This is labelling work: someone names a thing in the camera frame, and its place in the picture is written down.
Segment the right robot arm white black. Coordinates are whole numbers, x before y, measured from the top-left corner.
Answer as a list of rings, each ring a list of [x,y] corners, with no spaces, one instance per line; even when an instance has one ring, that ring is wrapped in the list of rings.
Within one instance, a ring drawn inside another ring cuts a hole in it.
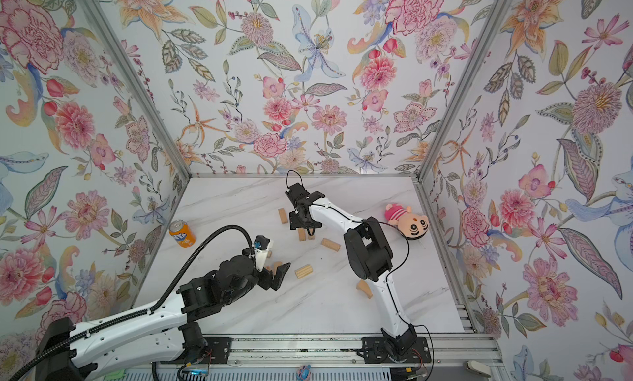
[[[402,311],[391,278],[393,252],[381,223],[374,217],[354,216],[319,191],[309,192],[301,183],[288,186],[285,194],[293,206],[289,213],[290,229],[306,229],[312,235],[316,229],[327,226],[343,234],[351,269],[368,283],[377,298],[382,320],[380,346],[395,361],[403,361],[416,343],[417,332]]]

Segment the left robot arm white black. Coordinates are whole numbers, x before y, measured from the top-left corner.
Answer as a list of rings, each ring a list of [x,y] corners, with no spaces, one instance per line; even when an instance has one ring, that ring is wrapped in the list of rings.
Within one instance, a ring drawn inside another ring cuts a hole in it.
[[[200,363],[212,351],[199,320],[219,313],[253,288],[278,290],[289,263],[265,266],[270,240],[257,236],[241,254],[192,279],[166,298],[118,316],[51,323],[36,356],[12,375],[22,380],[91,380],[149,362]]]

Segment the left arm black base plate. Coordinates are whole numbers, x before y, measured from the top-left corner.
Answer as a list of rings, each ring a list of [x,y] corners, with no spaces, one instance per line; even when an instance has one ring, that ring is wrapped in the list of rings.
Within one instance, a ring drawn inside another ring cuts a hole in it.
[[[230,337],[206,337],[201,346],[186,346],[174,362],[180,365],[226,365],[232,342]]]

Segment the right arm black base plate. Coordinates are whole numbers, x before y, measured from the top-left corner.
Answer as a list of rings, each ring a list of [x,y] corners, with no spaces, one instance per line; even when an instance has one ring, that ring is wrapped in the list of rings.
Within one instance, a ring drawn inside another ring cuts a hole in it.
[[[418,337],[412,344],[406,343],[401,350],[385,337],[363,337],[361,348],[357,350],[365,364],[430,364],[431,349],[424,337]]]

